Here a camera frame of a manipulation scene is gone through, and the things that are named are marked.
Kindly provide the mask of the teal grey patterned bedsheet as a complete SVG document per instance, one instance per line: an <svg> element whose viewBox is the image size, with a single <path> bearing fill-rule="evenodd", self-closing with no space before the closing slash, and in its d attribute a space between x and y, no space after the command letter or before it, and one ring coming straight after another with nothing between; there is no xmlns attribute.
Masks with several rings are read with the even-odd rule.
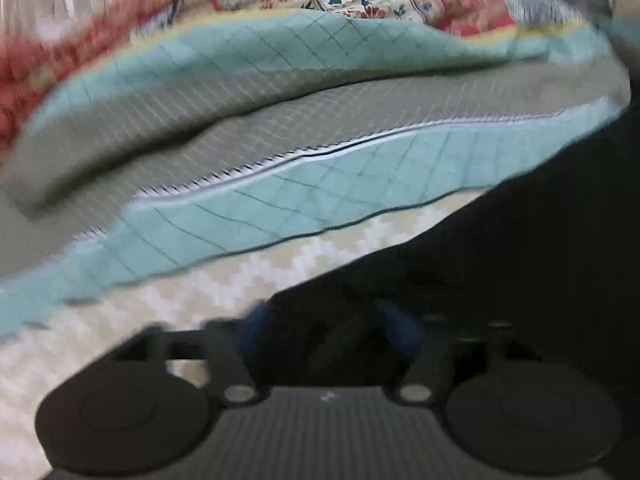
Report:
<svg viewBox="0 0 640 480"><path fill-rule="evenodd" d="M61 84L1 170L1 352L79 358L152 278L489 188L615 118L582 23L458 38L323 12L211 18Z"/></svg>

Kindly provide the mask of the red floral cloth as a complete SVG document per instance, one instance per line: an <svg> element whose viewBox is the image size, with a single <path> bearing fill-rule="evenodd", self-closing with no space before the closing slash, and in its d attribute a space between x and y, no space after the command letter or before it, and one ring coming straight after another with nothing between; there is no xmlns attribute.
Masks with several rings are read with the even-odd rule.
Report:
<svg viewBox="0 0 640 480"><path fill-rule="evenodd" d="M116 0L53 42L3 35L1 155L9 154L21 126L57 84L123 47L136 28L169 3L171 0Z"/></svg>

